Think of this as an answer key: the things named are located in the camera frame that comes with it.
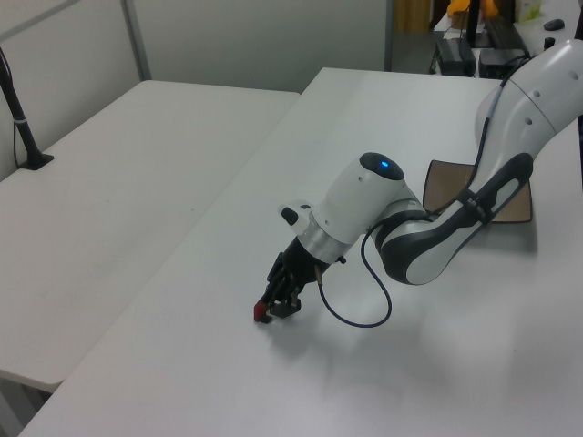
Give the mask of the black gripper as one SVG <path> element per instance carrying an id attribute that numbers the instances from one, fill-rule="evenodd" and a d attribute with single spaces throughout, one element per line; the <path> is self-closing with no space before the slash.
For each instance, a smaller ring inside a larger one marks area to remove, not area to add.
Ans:
<path id="1" fill-rule="evenodd" d="M 316 259 L 297 239 L 280 253 L 267 277 L 264 300 L 263 321 L 271 322 L 272 317 L 285 319 L 302 308 L 299 293 L 303 288 L 316 281 L 315 267 L 324 273 L 330 264 Z M 290 292 L 291 282 L 297 291 Z"/>

